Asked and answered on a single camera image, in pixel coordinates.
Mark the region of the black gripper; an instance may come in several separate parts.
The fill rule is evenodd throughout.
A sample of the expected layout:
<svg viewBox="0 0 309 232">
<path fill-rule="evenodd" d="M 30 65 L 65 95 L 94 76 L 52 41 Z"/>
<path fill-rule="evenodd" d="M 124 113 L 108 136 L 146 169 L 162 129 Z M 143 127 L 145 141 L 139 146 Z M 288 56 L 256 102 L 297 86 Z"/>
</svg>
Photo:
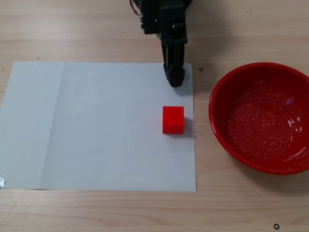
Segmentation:
<svg viewBox="0 0 309 232">
<path fill-rule="evenodd" d="M 162 45 L 164 71 L 172 87 L 184 81 L 184 44 L 186 34 L 185 5 L 142 4 L 141 28 L 146 35 L 157 34 Z"/>
</svg>

